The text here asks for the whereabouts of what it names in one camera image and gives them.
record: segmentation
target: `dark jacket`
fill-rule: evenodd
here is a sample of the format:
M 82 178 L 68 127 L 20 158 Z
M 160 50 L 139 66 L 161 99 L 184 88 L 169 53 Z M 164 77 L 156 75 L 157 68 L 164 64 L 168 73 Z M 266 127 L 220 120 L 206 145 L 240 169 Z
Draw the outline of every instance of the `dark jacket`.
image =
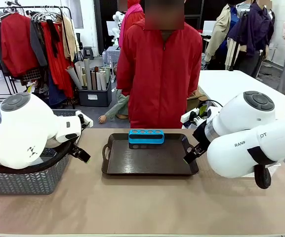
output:
M 228 37 L 247 45 L 246 53 L 253 56 L 257 50 L 265 50 L 274 33 L 274 25 L 267 9 L 263 10 L 257 3 L 251 4 L 250 12 L 228 33 Z

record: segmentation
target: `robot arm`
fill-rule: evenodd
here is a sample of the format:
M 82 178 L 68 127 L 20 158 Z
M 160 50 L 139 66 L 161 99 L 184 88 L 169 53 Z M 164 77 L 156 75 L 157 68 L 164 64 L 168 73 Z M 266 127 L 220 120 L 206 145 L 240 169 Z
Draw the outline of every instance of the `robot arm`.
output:
M 268 188 L 267 168 L 285 158 L 285 118 L 275 121 L 274 108 L 269 97 L 249 91 L 222 109 L 210 107 L 207 120 L 190 116 L 198 126 L 193 136 L 199 144 L 185 161 L 191 163 L 207 151 L 209 165 L 217 174 L 236 178 L 254 172 L 256 184 Z
M 271 185 L 267 167 L 285 159 L 285 119 L 216 138 L 209 146 L 211 168 L 226 178 L 254 172 L 256 184 Z
M 55 148 L 74 141 L 93 121 L 81 112 L 75 116 L 58 117 L 52 109 L 33 94 L 17 93 L 6 98 L 1 106 L 0 165 L 23 169 L 34 163 L 44 148 Z M 89 155 L 78 147 L 71 154 L 83 161 Z

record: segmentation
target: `rolled paper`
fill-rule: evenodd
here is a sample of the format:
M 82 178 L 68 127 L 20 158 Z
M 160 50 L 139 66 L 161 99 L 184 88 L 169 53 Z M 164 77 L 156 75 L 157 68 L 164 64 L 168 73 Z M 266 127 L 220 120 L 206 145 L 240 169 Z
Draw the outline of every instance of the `rolled paper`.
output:
M 82 67 L 81 67 L 81 62 L 76 62 L 75 64 L 75 69 L 77 70 L 77 75 L 79 78 L 79 81 L 81 83 L 81 86 L 84 86 L 83 78 L 82 78 Z
M 99 75 L 101 79 L 102 90 L 106 90 L 106 73 L 100 72 Z
M 102 90 L 101 77 L 99 72 L 96 73 L 97 90 Z
M 84 59 L 87 89 L 92 90 L 91 69 L 89 67 L 89 59 Z
M 86 74 L 82 75 L 82 79 L 83 79 L 83 82 L 84 82 L 84 86 L 87 87 Z
M 92 87 L 93 87 L 93 90 L 97 90 L 97 81 L 96 81 L 96 73 L 95 73 L 95 71 L 91 71 L 91 77 L 92 77 Z
M 72 78 L 72 80 L 73 80 L 74 84 L 77 86 L 77 88 L 79 90 L 83 90 L 81 83 L 79 81 L 79 78 L 78 78 L 74 68 L 71 66 L 68 66 L 68 69 L 66 69 L 66 71 L 70 74 L 70 77 Z
M 111 76 L 111 68 L 105 67 L 105 73 L 106 73 L 106 83 L 109 83 L 109 78 Z

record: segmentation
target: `clothing rack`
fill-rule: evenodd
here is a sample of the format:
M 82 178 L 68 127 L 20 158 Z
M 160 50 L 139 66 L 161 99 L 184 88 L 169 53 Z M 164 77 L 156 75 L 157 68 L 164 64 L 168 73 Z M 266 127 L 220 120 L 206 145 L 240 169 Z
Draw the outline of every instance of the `clothing rack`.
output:
M 44 8 L 53 8 L 53 9 L 59 9 L 60 10 L 60 13 L 61 13 L 61 18 L 62 18 L 62 25 L 65 29 L 65 23 L 64 23 L 64 20 L 63 20 L 63 11 L 62 9 L 67 9 L 69 10 L 69 15 L 70 15 L 70 19 L 72 20 L 72 14 L 71 14 L 71 10 L 67 7 L 67 6 L 48 6 L 48 5 L 45 5 L 45 6 L 6 6 L 6 7 L 0 7 L 0 9 L 27 9 L 27 8 L 33 8 L 33 9 L 36 9 L 36 8 L 39 8 L 39 9 L 44 9 Z M 67 38 L 67 33 L 65 31 L 65 40 L 67 42 L 67 46 L 68 46 L 68 51 L 70 52 L 70 48 L 69 48 L 69 43 L 68 43 L 68 38 Z
M 48 6 L 48 5 L 44 5 L 44 6 L 5 6 L 5 7 L 0 7 L 0 9 L 3 9 L 3 10 L 5 10 L 5 9 L 11 9 L 12 10 L 12 9 L 18 9 L 18 8 L 19 9 L 27 9 L 27 8 L 32 8 L 32 9 L 45 9 L 45 8 L 59 9 L 60 10 L 60 14 L 61 14 L 61 18 L 62 18 L 62 26 L 63 26 L 64 29 L 66 29 L 66 27 L 65 27 L 64 20 L 63 20 L 63 9 L 67 9 L 69 11 L 70 19 L 72 20 L 71 10 L 67 6 Z M 70 53 L 67 33 L 66 33 L 66 31 L 64 31 L 64 33 L 65 33 L 65 40 L 66 40 L 66 43 L 67 43 L 68 52 Z M 13 88 L 12 84 L 11 84 L 11 87 L 13 88 L 14 93 L 18 93 L 17 88 L 16 88 L 15 83 L 14 83 L 14 80 L 11 80 L 11 77 L 9 77 L 9 80 L 13 82 L 14 88 Z

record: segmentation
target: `white wall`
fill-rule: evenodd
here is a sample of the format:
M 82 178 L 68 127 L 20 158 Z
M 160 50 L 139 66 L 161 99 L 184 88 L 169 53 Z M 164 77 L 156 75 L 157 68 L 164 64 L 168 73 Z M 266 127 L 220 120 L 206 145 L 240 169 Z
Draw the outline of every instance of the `white wall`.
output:
M 31 5 L 68 6 L 67 3 L 68 1 L 66 0 L 19 0 L 19 2 L 22 6 L 31 6 Z M 1 6 L 6 6 L 5 0 L 0 0 L 0 7 Z M 81 42 L 83 42 L 83 46 L 93 47 L 94 56 L 98 56 L 98 44 L 97 44 L 93 0 L 81 0 L 81 8 L 82 8 L 84 28 L 76 29 L 76 32 L 81 34 Z
M 276 16 L 275 31 L 272 37 L 272 43 L 277 46 L 273 62 L 283 66 L 285 60 L 285 40 L 283 39 L 283 24 L 285 21 L 285 0 L 272 0 L 273 11 Z

